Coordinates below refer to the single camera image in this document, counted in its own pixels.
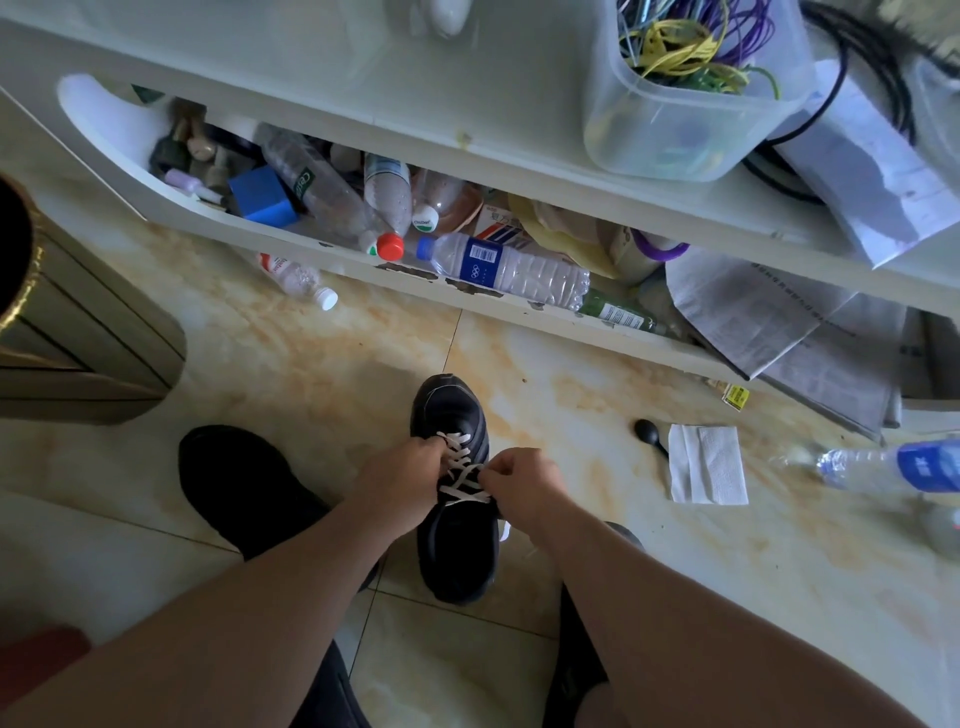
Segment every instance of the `barcode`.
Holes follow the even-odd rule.
[[[477,260],[483,260],[485,263],[495,263],[496,253],[497,251],[492,251],[488,248],[481,248],[479,245],[474,245],[470,248],[470,257],[475,257]]]
[[[620,324],[621,326],[629,328],[648,328],[645,317],[637,316],[630,311],[625,311],[610,303],[604,303],[603,310],[600,311],[600,315],[597,318],[603,321],[609,321],[611,324]]]

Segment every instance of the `white napkin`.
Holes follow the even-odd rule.
[[[736,427],[670,426],[670,497],[678,503],[746,505]]]

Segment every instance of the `black spoon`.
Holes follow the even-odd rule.
[[[670,462],[670,453],[660,443],[660,431],[656,425],[649,420],[637,420],[634,423],[634,434],[640,442],[652,445],[662,452],[663,457],[667,459],[667,462]]]

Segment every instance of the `trash can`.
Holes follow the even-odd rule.
[[[180,378],[180,324],[0,175],[0,418],[110,425]]]

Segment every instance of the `blue bottle label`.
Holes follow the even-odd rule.
[[[960,473],[953,458],[940,456],[938,443],[914,443],[897,450],[900,473],[918,491],[960,493]]]
[[[493,288],[502,254],[501,246],[471,238],[464,251],[464,262],[460,266],[460,280]]]

